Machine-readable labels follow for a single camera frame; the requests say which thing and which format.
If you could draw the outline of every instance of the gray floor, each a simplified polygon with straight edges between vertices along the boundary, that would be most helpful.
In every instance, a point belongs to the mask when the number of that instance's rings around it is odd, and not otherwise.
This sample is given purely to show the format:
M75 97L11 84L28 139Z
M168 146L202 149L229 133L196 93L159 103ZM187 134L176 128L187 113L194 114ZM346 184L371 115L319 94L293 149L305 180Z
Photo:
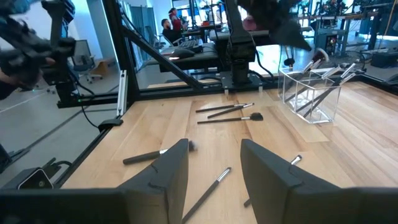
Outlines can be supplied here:
M95 93L103 93L116 87L119 80L117 75L110 75L91 85L85 81L82 81L82 84ZM56 105L58 100L58 95L47 93L45 90L37 90L25 93L15 92L6 100L0 101L1 144L8 152L31 148L28 154L0 174L0 186L20 171L41 167L53 157L56 157L58 161L73 162L99 134L98 130L92 127L80 112L81 108L58 109ZM86 110L87 116L97 125L116 116L115 104L91 106ZM67 120L68 122L60 127L60 124Z
M362 37L350 35L349 42L357 42L362 39ZM398 42L385 40L382 46L397 47ZM263 66L272 73L277 73L280 57L279 46L263 46L257 49L261 53ZM311 56L311 52L295 50L294 69L302 69ZM366 65L366 67L369 75L380 78L389 78L398 73L398 68L380 69L370 65ZM250 68L264 73L257 62L251 63ZM140 88L176 79L177 77L172 73L160 73L157 65L147 66L137 74ZM95 81L91 85L82 83L95 93L104 93L116 87L119 79L115 74L105 77L104 80ZM53 157L56 157L58 161L74 161L99 133L86 121L80 112L81 108L58 109L56 106L58 96L47 93L44 85L43 88L43 90L27 93L13 93L6 100L0 101L0 143L7 151L31 147L31 151L27 155L0 174L0 186L23 169L42 166ZM87 109L87 111L91 110L108 110L88 113L89 118L95 124L100 124L100 122L116 116L116 105L91 106Z

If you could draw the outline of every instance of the desk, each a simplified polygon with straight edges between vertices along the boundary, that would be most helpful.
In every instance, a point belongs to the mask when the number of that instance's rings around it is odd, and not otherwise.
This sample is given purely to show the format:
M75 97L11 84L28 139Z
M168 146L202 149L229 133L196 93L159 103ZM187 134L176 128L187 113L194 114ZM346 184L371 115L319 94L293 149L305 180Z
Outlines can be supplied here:
M220 29L221 24L216 24L216 29ZM200 36L202 39L203 43L207 43L207 38L206 38L206 30L214 30L214 25L206 25L206 26L198 26L196 31L185 31L182 33L182 35L193 35L193 36Z
M361 45L369 45L368 49L372 50L376 44L376 37L377 37L377 26L379 26L380 21L379 19L375 19L376 21L373 24L373 28L371 29L371 38L368 43L357 43L357 44L348 44L348 33L349 33L349 25L351 24L351 20L353 19L363 19L366 17L377 16L379 15L378 12L369 12L367 14L353 14L347 16L312 16L313 19L317 20L316 29L315 29L315 40L314 43L317 42L317 35L318 34L338 34L339 35L339 47L341 46L341 54L343 55L346 51L347 47L354 47L354 46L361 46ZM333 20L333 19L342 19L340 29L321 29L320 28L320 21L322 20Z
M249 31L249 33L252 35L253 40L256 42L257 46L262 46L262 45L270 45L270 44L262 44L261 41L264 40L265 37L269 36L269 31L268 30L258 30L258 31ZM217 41L217 40L228 40L229 39L229 32L217 32L218 39L216 36L216 32L211 30L210 31L210 40L211 41Z
M209 113L195 110L234 103L255 106L224 118L261 112L264 121L197 125ZM362 82L346 83L333 124L309 125L279 101L277 90L138 101L97 145L64 189L116 187L150 162L124 166L122 160L166 149L189 138L198 151L189 155L184 214L229 166L232 172L187 224L256 223L244 208L248 193L240 162L242 138L252 139L297 165L340 187L398 184L398 97Z
M170 54L178 47L168 47L163 49L161 54ZM195 56L190 58L184 58L179 60L173 60L173 63L182 70L189 69L201 69L201 68L211 68L218 67L220 65L218 60L218 54L216 53L216 49L213 43L205 43L203 44L203 52L199 54L195 54ZM145 65L159 65L158 61L155 59L148 60ZM169 72L162 65L159 65L160 72Z

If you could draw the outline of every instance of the office chair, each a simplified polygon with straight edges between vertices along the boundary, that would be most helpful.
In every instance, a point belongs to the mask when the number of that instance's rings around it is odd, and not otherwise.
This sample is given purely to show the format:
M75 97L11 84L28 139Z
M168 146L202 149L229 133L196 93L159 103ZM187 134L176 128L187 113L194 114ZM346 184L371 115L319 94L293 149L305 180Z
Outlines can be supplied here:
M79 55L73 56L73 69L79 73L79 78L85 77L87 82L92 84L95 77L102 79L102 75L92 75L90 72L95 68L94 56Z
M152 30L152 27L150 26L145 26L145 29L147 30L149 34L149 43L157 50L162 49L166 43L160 41L161 36L157 36L154 34L154 31Z
M102 79L102 75L92 75L95 68L94 56L91 56L87 40L76 41L75 56L72 57L73 70L79 73L79 78L85 77L92 84L94 78Z

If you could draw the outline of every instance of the makeup brush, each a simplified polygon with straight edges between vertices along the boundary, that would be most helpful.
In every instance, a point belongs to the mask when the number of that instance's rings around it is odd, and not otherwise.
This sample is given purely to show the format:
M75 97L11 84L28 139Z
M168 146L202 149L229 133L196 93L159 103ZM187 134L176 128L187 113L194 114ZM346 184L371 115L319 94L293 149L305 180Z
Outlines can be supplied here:
M215 108L206 108L206 109L196 110L196 113L207 112L207 111L213 111L213 110L230 109L230 108L235 108L235 107L237 107L237 106L244 106L244 105L246 105L246 103L244 103L244 104L238 104L238 105L217 106L217 107L215 107Z
M234 108L231 108L231 109L228 109L228 110L224 110L224 111L221 111L221 112L216 113L216 114L209 115L209 116L207 116L207 118L208 119L214 118L214 117L217 117L217 116L220 116L220 115L223 115L223 114L227 114L227 113L234 112L234 111L237 111L237 110L245 109L245 108L253 106L253 105L254 105L254 103L250 103L250 104L247 104L247 105L235 106Z
M264 118L262 117L262 115L260 113L253 113L250 115L250 117L218 119L218 120L211 120L211 121L199 121L198 124L221 123L221 122L228 122L228 121L247 121L247 120L263 121Z
M321 83L322 81L324 81L325 79L327 79L328 77L330 77L331 75L334 75L336 72L340 71L340 67L337 66L336 68L332 68L331 70L325 72L320 80L314 80L312 81L312 84L308 84L309 86L315 86L316 84ZM302 94L303 92L307 91L308 88L307 87L303 87L301 90L297 91L296 94L291 95L290 97L286 98L285 103L287 103L288 101L290 101L291 99L295 98L296 96Z
M199 201L194 204L194 206L188 211L188 213L182 218L182 223L185 224L192 215L199 209L201 205L206 201L206 199L216 190L220 182L231 172L232 168L227 168L213 184L207 189L207 191L199 198Z
M157 159L162 154L167 152L167 150L169 150L169 149L164 149L164 150L160 150L160 151L150 152L150 153L146 153L146 154L143 154L143 155L140 155L140 156L134 156L134 157L130 157L130 158L127 158L127 159L123 159L123 164L124 165L130 165L130 164L135 164L135 163L138 163L138 162L143 162L143 161L148 161L148 160L152 160L152 159ZM196 144L193 141L189 141L188 142L188 150L190 152L198 150Z
M292 162L290 162L290 165L296 165L298 162L300 162L303 159L301 155L296 156ZM250 198L243 203L243 206L247 208L251 204Z
M353 78L355 75L355 73L349 75L349 77L346 77L349 72L354 68L355 63L353 63L349 68L347 68L344 73L335 80L335 82L331 85L331 87L336 87L339 86L345 82L347 82L349 79ZM333 91L334 88L329 88L327 91L325 91L324 93L322 93L321 95L317 96L316 98L314 98L313 100L309 101L308 103L304 104L303 106L301 106L299 109L296 110L296 113L300 112L302 109L308 107L309 105L313 104L314 102L316 102L313 106L312 109L316 108L325 98L326 96L331 93L331 91ZM304 114L304 118L306 116L308 116L312 109L308 110L305 114Z
M320 48L315 49L315 53L310 61L310 63L308 63L308 65L303 69L303 71L301 72L301 74L297 75L295 77L295 79L301 80L304 76L305 73L310 71L311 69L317 68L319 66L319 64L323 63L323 62L328 62L329 61L329 55ZM291 80L290 82L288 82L285 86L285 92L287 92L294 84L296 83L296 81Z

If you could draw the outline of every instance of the black bracket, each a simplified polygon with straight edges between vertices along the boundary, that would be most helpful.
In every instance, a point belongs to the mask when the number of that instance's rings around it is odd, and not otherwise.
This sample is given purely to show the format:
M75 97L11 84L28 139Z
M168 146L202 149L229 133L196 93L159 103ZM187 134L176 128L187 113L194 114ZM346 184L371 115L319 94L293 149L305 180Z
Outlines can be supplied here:
M249 74L247 83L234 83L231 72L221 72L220 77L224 90L256 90L263 86L263 82L257 75Z
M49 179L51 179L61 169L61 166L58 163L54 163L56 160L56 158L52 158L43 166L45 175L47 175Z
M115 126L120 126L122 124L123 124L122 119L109 119L109 120L103 121L100 125L98 125L98 129L100 132L102 132L106 129L110 129Z

